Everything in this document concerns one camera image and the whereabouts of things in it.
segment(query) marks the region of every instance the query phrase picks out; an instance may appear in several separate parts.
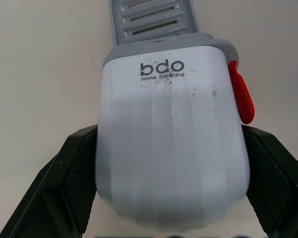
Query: white plastic container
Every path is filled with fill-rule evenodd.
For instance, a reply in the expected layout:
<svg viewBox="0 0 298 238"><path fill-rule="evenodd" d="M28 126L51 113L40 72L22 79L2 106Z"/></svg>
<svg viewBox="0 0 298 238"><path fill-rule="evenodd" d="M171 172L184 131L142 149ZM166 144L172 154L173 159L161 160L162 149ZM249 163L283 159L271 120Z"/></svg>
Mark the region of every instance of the white plastic container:
<svg viewBox="0 0 298 238"><path fill-rule="evenodd" d="M114 58L103 67L100 197L165 231L219 220L249 183L227 55L203 45Z"/></svg>

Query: plastic product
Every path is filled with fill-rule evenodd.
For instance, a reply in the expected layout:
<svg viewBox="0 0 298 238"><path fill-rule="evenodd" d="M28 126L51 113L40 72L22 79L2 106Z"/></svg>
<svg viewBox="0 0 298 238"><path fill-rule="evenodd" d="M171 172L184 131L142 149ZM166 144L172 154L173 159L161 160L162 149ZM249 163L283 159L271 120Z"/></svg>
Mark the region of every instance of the plastic product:
<svg viewBox="0 0 298 238"><path fill-rule="evenodd" d="M118 214L166 231L221 219L249 183L240 118L250 123L254 109L238 54L230 42L196 33L192 6L110 5L118 46L103 67L96 185ZM180 26L186 31L174 35Z"/></svg>

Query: red tab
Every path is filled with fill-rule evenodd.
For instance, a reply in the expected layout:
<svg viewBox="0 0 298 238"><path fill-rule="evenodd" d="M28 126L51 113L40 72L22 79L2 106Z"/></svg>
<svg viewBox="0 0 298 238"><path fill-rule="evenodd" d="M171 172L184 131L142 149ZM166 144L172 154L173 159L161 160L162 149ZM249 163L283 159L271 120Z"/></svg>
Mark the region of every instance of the red tab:
<svg viewBox="0 0 298 238"><path fill-rule="evenodd" d="M255 116L255 109L244 79L236 70L236 61L228 65L239 117L244 124L250 124Z"/></svg>

